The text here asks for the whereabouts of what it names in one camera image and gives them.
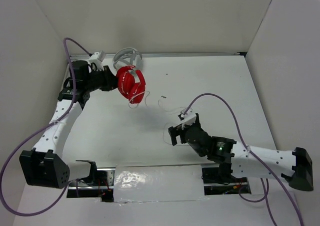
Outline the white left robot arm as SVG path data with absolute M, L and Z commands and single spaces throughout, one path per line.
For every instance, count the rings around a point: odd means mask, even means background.
M 69 133 L 82 113 L 90 93 L 95 90 L 112 91 L 118 80 L 109 66 L 98 68 L 95 63 L 78 60 L 72 63 L 75 75 L 66 78 L 57 99 L 57 105 L 40 140 L 31 150 L 24 150 L 19 162 L 28 185 L 63 188 L 68 182 L 81 179 L 94 185 L 99 179 L 97 165 L 91 160 L 76 160 L 65 163 L 63 149 Z

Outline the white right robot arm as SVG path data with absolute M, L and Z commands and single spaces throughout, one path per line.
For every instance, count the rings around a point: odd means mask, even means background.
M 220 180 L 233 178 L 274 178 L 300 191 L 313 191 L 313 162 L 301 147 L 293 151 L 244 146 L 242 142 L 210 136 L 200 124 L 197 113 L 179 115 L 180 124 L 168 128 L 172 145 L 188 144 L 200 157 L 219 164 Z

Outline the red headphones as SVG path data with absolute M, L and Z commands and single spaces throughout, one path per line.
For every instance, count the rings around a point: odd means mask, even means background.
M 134 71 L 138 76 L 139 81 L 136 82 L 134 76 L 131 74 Z M 121 67 L 117 73 L 117 88 L 119 92 L 128 99 L 130 104 L 138 104 L 143 100 L 146 81 L 140 70 L 134 65 Z

